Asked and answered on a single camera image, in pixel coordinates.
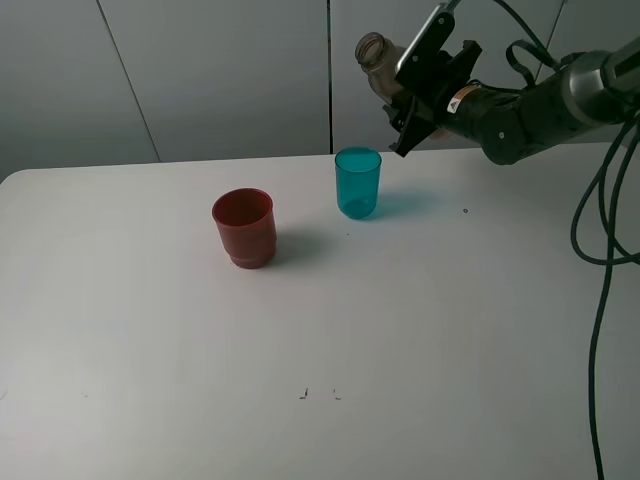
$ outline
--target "table surface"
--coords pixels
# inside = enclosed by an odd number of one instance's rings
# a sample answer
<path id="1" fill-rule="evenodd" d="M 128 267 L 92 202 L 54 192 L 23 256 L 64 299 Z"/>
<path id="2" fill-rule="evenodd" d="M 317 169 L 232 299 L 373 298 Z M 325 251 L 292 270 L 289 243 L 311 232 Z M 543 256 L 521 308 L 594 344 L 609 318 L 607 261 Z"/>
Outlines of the table surface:
<path id="1" fill-rule="evenodd" d="M 595 478 L 603 269 L 575 256 L 569 224 L 606 148 L 513 167 L 385 154 L 366 221 L 338 211 L 331 156 L 10 177 L 0 477 Z M 630 170 L 619 228 L 635 250 Z M 274 199 L 278 255 L 258 271 L 231 264 L 211 219 L 243 186 Z M 600 256 L 593 207 L 580 234 Z M 616 269 L 598 355 L 610 479 L 640 476 L 639 281 Z"/>

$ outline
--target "cup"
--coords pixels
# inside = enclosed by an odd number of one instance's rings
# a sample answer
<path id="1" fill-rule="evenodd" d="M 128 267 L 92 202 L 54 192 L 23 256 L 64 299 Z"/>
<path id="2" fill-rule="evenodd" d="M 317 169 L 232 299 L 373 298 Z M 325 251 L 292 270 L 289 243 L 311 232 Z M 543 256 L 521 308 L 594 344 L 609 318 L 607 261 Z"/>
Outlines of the cup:
<path id="1" fill-rule="evenodd" d="M 349 218 L 371 214 L 378 200 L 382 158 L 364 147 L 346 148 L 336 155 L 338 208 Z"/>
<path id="2" fill-rule="evenodd" d="M 273 201 L 262 190 L 225 193 L 212 209 L 222 245 L 240 268 L 260 268 L 276 253 Z"/>

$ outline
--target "cup rim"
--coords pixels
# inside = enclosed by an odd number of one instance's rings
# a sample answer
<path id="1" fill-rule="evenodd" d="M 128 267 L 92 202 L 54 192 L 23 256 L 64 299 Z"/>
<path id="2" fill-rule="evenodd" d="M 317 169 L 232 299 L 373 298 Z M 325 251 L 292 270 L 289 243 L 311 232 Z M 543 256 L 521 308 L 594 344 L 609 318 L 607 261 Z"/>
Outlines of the cup rim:
<path id="1" fill-rule="evenodd" d="M 233 193 L 237 193 L 237 192 L 241 192 L 241 191 L 251 191 L 251 192 L 255 192 L 258 193 L 260 195 L 262 195 L 263 197 L 265 197 L 267 199 L 267 201 L 269 202 L 269 208 L 267 208 L 267 211 L 264 213 L 264 215 L 262 215 L 259 219 L 257 219 L 255 222 L 251 222 L 251 223 L 247 223 L 245 225 L 229 225 L 228 223 L 225 223 L 223 221 L 221 221 L 217 216 L 216 216 L 216 206 L 219 205 L 220 201 L 223 200 L 225 197 L 233 194 Z M 218 198 L 215 203 L 213 204 L 213 207 L 211 207 L 211 216 L 213 217 L 213 220 L 218 224 L 218 225 L 222 225 L 225 228 L 232 228 L 232 229 L 237 229 L 237 228 L 247 228 L 247 227 L 251 227 L 253 225 L 256 225 L 257 223 L 260 223 L 262 220 L 264 220 L 267 216 L 269 216 L 269 214 L 273 211 L 273 199 L 271 198 L 271 196 L 263 191 L 260 190 L 259 188 L 252 188 L 252 187 L 245 187 L 245 188 L 236 188 L 235 190 L 230 190 L 227 193 L 223 194 L 220 196 L 220 198 Z"/>
<path id="2" fill-rule="evenodd" d="M 354 172 L 353 170 L 348 170 L 348 169 L 342 167 L 341 165 L 339 165 L 338 164 L 338 157 L 340 156 L 340 154 L 341 153 L 345 153 L 347 150 L 353 150 L 353 149 L 367 150 L 368 152 L 375 153 L 376 156 L 378 157 L 378 162 L 376 163 L 376 166 L 375 167 L 371 167 L 369 170 L 362 170 L 362 171 Z M 369 173 L 369 172 L 373 172 L 374 170 L 377 170 L 378 168 L 380 168 L 380 165 L 382 165 L 382 155 L 380 155 L 380 152 L 376 152 L 375 150 L 372 150 L 369 147 L 347 147 L 347 148 L 343 148 L 338 153 L 336 153 L 336 156 L 335 156 L 335 159 L 334 159 L 334 163 L 336 164 L 336 168 L 339 168 L 343 172 L 354 173 L 354 174 Z"/>

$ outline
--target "warning label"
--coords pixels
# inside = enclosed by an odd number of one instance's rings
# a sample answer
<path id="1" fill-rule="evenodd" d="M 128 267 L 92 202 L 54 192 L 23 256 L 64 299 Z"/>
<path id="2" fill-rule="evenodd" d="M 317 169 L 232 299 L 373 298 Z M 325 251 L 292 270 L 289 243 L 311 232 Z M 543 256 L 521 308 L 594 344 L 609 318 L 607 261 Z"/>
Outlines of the warning label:
<path id="1" fill-rule="evenodd" d="M 458 111 L 460 103 L 462 103 L 462 99 L 478 88 L 480 87 L 478 87 L 477 85 L 467 85 L 466 87 L 458 90 L 458 93 L 456 93 L 449 101 L 449 105 L 447 105 L 447 112 L 456 113 Z"/>

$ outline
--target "red cup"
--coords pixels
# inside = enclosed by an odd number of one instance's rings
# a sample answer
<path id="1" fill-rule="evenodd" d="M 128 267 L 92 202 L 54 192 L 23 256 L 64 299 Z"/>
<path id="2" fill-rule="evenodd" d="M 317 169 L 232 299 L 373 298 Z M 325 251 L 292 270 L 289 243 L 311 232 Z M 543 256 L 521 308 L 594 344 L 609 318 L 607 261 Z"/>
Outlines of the red cup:
<path id="1" fill-rule="evenodd" d="M 262 190 L 225 193 L 212 209 L 222 245 L 240 268 L 260 268 L 276 253 L 273 200 Z"/>

